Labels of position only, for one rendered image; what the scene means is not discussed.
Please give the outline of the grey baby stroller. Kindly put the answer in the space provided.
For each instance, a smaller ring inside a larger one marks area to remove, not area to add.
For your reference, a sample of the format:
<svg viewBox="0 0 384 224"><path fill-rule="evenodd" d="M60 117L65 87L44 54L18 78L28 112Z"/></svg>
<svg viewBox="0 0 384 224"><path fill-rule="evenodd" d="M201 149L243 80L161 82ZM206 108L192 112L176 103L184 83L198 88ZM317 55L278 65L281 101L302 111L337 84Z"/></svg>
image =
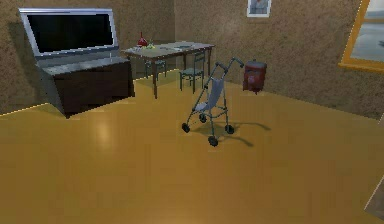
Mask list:
<svg viewBox="0 0 384 224"><path fill-rule="evenodd" d="M228 134L234 133L234 127L228 122L228 108L225 94L225 76L227 75L232 64L237 62L241 68L244 63L237 57L232 57L227 65L221 62L216 62L213 71L203 85L203 89L193 105L189 117L181 128L185 133L190 131L189 121L194 114L199 115L199 120L205 123L207 120L211 124L211 135L208 137L208 142L211 146L218 145L218 137L215 135L213 120L225 115L224 130Z"/></svg>

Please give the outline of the green dining chair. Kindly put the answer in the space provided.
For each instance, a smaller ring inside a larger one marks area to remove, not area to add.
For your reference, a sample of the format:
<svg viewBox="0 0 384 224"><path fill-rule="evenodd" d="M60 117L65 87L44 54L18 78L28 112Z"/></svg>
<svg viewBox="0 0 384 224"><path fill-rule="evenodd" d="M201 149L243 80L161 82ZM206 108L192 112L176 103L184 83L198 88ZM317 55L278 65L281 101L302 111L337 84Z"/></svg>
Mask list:
<svg viewBox="0 0 384 224"><path fill-rule="evenodd" d="M183 89L183 82L188 81L192 87L192 92L196 91L196 81L204 81L205 73L205 52L199 51L194 54L191 68L186 68L179 72L180 89Z"/></svg>
<svg viewBox="0 0 384 224"><path fill-rule="evenodd" d="M167 74L167 63L165 60L158 60L155 62L155 64L156 64L156 70L162 69L164 71L164 74ZM152 69L152 62L146 61L145 62L145 77L148 77L151 69Z"/></svg>

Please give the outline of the brown dining table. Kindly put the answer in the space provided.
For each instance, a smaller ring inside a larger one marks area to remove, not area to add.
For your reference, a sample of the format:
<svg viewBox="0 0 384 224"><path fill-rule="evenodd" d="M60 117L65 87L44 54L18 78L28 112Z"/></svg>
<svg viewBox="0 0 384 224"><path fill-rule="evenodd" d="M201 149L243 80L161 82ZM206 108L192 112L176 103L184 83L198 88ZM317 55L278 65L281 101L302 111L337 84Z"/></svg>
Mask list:
<svg viewBox="0 0 384 224"><path fill-rule="evenodd" d="M156 62L158 60L166 60L169 58L175 58L182 56L183 57L183 67L186 68L186 56L196 52L202 51L203 53L208 54L207 65L211 64L211 51L214 48L213 44L205 43L196 43L196 42L186 42L179 41L173 43L159 44L155 45L152 49L147 49L144 47L132 47L126 50L122 50L121 53L127 58L140 58L144 61L151 62L151 74L153 82L153 93L154 97L158 98L157 94L157 68Z"/></svg>

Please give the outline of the dark red bin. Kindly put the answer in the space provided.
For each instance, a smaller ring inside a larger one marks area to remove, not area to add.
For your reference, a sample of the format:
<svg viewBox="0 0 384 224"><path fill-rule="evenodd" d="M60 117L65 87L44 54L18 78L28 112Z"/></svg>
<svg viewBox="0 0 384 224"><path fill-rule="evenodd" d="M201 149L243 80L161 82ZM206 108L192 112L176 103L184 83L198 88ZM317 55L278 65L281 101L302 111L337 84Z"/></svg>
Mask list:
<svg viewBox="0 0 384 224"><path fill-rule="evenodd" d="M256 60L248 61L245 64L243 89L252 91L255 94L263 90L267 64L257 62Z"/></svg>

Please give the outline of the dark brown television cabinet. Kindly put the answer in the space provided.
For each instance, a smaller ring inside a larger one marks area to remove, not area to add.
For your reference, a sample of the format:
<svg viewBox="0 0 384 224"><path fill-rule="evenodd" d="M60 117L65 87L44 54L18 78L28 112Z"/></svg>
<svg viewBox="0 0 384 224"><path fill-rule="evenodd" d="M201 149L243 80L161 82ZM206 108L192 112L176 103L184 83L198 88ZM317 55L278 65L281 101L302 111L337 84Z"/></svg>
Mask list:
<svg viewBox="0 0 384 224"><path fill-rule="evenodd" d="M48 101L66 118L134 97L131 63L111 57L40 68Z"/></svg>

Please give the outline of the silver framed television set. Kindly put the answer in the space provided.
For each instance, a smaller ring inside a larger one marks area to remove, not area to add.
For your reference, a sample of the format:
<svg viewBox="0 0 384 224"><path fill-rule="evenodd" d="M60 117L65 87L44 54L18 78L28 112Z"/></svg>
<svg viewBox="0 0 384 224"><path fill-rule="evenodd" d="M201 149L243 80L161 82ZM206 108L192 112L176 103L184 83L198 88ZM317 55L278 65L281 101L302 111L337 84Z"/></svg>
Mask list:
<svg viewBox="0 0 384 224"><path fill-rule="evenodd" d="M19 8L37 58L119 47L110 8Z"/></svg>

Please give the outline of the yellow framed window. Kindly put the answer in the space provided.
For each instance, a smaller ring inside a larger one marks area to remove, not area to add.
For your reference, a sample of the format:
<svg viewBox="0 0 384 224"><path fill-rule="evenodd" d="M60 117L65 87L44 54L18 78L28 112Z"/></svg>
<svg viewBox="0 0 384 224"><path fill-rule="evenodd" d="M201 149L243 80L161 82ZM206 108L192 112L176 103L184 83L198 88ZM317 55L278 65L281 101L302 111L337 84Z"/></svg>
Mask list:
<svg viewBox="0 0 384 224"><path fill-rule="evenodd" d="M384 74L384 0L361 0L339 66Z"/></svg>

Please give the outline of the white framed wall picture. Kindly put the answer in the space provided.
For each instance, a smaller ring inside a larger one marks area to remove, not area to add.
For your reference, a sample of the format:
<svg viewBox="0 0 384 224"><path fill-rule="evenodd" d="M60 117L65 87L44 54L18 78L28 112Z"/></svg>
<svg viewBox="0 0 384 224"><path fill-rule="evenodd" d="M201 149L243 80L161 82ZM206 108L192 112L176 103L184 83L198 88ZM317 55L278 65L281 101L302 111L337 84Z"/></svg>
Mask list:
<svg viewBox="0 0 384 224"><path fill-rule="evenodd" d="M248 0L247 16L268 18L271 12L272 0Z"/></svg>

